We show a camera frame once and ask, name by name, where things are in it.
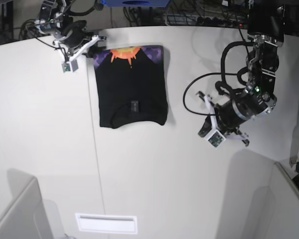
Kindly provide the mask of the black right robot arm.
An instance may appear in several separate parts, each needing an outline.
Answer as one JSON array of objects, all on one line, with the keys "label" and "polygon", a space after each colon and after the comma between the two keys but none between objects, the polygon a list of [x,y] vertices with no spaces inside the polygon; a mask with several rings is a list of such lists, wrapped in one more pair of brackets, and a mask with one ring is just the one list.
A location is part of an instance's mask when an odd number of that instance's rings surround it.
[{"label": "black right robot arm", "polygon": [[42,35],[51,35],[52,44],[45,43],[48,47],[57,50],[62,57],[63,72],[78,70],[77,59],[89,52],[89,49],[106,37],[87,31],[87,21],[77,20],[75,16],[87,16],[94,11],[101,11],[104,5],[100,0],[95,0],[92,7],[84,12],[74,12],[71,6],[73,0],[44,0],[36,20],[31,20],[25,25],[27,31],[37,30]]}]

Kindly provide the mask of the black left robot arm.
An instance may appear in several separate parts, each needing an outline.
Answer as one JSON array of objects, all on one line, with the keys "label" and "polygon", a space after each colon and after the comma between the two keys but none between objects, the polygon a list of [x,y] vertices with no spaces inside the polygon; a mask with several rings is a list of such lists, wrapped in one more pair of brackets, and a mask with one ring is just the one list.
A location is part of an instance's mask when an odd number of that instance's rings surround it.
[{"label": "black left robot arm", "polygon": [[[248,135],[240,125],[260,116],[270,114],[277,104],[274,94],[276,71],[279,67],[278,48],[284,42],[285,5],[277,0],[251,0],[249,2],[248,41],[242,39],[228,44],[220,60],[220,81],[215,89],[228,101],[222,105],[212,102],[203,92],[197,96],[205,103],[208,113],[198,135],[213,148],[218,149],[226,140],[236,139],[249,145]],[[238,46],[246,48],[246,66],[236,74],[242,88],[232,88],[225,70],[228,52]]]}]

